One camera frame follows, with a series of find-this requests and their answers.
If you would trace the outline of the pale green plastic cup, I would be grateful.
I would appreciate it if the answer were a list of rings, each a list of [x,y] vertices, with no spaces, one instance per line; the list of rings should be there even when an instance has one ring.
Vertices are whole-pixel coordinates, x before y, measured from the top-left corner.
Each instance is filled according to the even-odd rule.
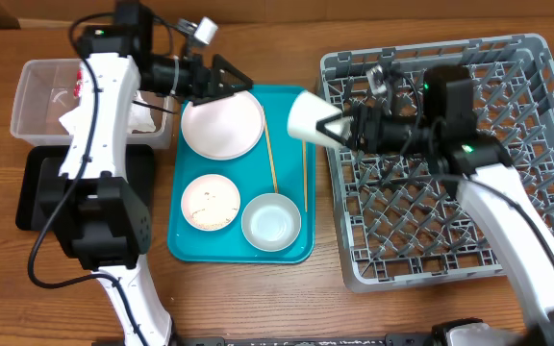
[[[316,121],[343,111],[309,91],[300,92],[290,108],[287,130],[292,138],[315,144]]]

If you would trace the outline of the white paper napkin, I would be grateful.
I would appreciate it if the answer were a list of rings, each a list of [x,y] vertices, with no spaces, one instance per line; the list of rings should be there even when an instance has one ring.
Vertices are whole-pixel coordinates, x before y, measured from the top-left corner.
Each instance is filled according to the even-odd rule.
[[[76,119],[79,113],[80,108],[76,107],[59,118],[60,123],[71,136],[75,133]],[[149,108],[137,104],[132,105],[128,119],[127,133],[131,134],[133,131],[142,133],[153,133],[156,131],[156,125]]]

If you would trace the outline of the red snack wrapper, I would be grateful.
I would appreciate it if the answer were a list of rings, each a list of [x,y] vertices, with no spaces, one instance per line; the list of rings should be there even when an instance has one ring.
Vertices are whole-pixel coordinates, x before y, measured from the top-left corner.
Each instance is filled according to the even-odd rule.
[[[82,95],[83,84],[84,84],[83,71],[81,68],[79,68],[76,73],[76,82],[73,89],[73,96],[76,99],[79,99]]]

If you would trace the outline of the small pink bowl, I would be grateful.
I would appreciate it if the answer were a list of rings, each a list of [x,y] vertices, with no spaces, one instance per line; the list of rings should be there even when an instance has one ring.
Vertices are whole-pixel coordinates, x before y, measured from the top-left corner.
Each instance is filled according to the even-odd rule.
[[[194,179],[184,189],[181,212],[193,228],[214,232],[236,219],[240,201],[239,190],[230,179],[206,174]]]

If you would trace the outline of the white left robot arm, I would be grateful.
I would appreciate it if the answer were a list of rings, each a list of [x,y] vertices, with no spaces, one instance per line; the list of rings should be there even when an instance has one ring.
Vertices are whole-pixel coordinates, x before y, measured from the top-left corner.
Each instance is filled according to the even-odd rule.
[[[135,95],[149,91],[203,105],[253,86],[219,55],[210,65],[203,63],[200,50],[217,32],[212,20],[183,19],[168,26],[185,39],[179,58],[154,52],[158,21],[139,1],[119,1],[112,12],[70,25],[67,37],[82,77],[78,122],[58,174],[42,179],[37,193],[47,217],[43,231],[79,261],[84,281],[102,285],[127,345],[178,340],[148,265],[150,211],[127,179],[127,127]]]

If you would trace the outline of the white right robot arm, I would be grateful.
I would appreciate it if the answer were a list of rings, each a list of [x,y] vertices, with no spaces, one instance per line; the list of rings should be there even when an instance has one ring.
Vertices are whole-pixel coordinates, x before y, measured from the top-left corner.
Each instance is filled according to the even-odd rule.
[[[468,69],[432,67],[421,86],[380,66],[366,76],[373,93],[388,91],[390,80],[404,80],[415,96],[415,116],[350,105],[318,119],[315,130],[365,154],[421,155],[432,178],[483,232],[516,292],[527,332],[513,344],[554,345],[554,236],[501,141],[478,130]]]

